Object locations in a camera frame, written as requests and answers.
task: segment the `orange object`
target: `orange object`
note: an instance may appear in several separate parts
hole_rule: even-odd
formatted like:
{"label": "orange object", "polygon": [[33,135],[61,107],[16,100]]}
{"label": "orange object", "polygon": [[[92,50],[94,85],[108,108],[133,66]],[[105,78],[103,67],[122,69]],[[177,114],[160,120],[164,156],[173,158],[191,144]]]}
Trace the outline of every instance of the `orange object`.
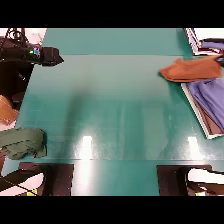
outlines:
{"label": "orange object", "polygon": [[10,125],[18,117],[18,111],[12,108],[12,104],[4,96],[0,95],[0,122]]}
{"label": "orange object", "polygon": [[174,64],[161,69],[160,73],[173,82],[194,82],[222,75],[221,65],[215,61],[217,56],[187,60],[177,59]]}

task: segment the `glossy table surface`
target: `glossy table surface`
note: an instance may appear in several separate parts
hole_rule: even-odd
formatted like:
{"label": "glossy table surface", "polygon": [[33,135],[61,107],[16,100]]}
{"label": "glossy table surface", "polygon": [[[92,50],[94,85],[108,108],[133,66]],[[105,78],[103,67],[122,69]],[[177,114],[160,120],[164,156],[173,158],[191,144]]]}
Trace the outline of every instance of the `glossy table surface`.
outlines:
{"label": "glossy table surface", "polygon": [[[72,195],[158,195],[158,164],[224,170],[224,138],[207,140],[180,84],[159,74],[182,56],[121,54],[35,66],[16,126],[43,129],[48,155],[21,161],[74,163]],[[2,174],[21,161],[6,159]]]}

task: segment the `green cloth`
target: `green cloth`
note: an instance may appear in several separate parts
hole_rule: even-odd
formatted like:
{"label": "green cloth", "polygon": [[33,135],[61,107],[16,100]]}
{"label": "green cloth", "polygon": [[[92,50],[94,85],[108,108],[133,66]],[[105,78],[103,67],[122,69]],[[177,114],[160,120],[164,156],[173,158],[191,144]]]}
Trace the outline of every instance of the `green cloth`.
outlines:
{"label": "green cloth", "polygon": [[34,158],[47,155],[47,149],[43,144],[44,132],[37,128],[13,128],[0,132],[0,148],[6,152],[9,159],[22,159],[27,153]]}

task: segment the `folded cloth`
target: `folded cloth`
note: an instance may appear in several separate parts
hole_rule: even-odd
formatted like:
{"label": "folded cloth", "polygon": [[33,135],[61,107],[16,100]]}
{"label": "folded cloth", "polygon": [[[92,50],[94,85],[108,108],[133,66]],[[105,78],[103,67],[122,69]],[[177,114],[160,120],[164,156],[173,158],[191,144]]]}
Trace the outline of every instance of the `folded cloth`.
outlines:
{"label": "folded cloth", "polygon": [[210,135],[223,134],[220,127],[212,120],[212,118],[209,116],[206,110],[204,110],[203,107],[195,99],[194,99],[194,104],[198,108],[201,114],[202,120],[208,129],[209,134]]}
{"label": "folded cloth", "polygon": [[217,56],[187,60],[177,59],[174,64],[161,69],[160,73],[173,82],[194,82],[222,75],[221,65],[216,62]]}
{"label": "folded cloth", "polygon": [[40,129],[18,128],[0,132],[1,152],[6,152],[9,159],[22,159],[27,153],[33,154],[34,158],[47,155],[43,144],[44,132]]}
{"label": "folded cloth", "polygon": [[224,80],[221,78],[188,83],[192,96],[224,131]]}
{"label": "folded cloth", "polygon": [[224,49],[224,43],[215,43],[215,42],[201,42],[202,48],[215,48],[215,49]]}

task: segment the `white floor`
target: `white floor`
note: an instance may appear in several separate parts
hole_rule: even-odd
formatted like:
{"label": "white floor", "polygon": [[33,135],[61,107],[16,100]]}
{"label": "white floor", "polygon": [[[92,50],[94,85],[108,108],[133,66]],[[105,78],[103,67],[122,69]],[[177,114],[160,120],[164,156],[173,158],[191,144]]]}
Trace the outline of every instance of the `white floor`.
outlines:
{"label": "white floor", "polygon": [[[7,29],[8,28],[0,28],[0,36],[5,36]],[[47,31],[47,28],[25,28],[26,37],[29,40],[29,42],[32,44],[42,45],[46,31]],[[0,123],[0,131],[14,128],[15,124],[16,124],[16,121],[13,122],[9,126],[6,126],[6,125]]]}

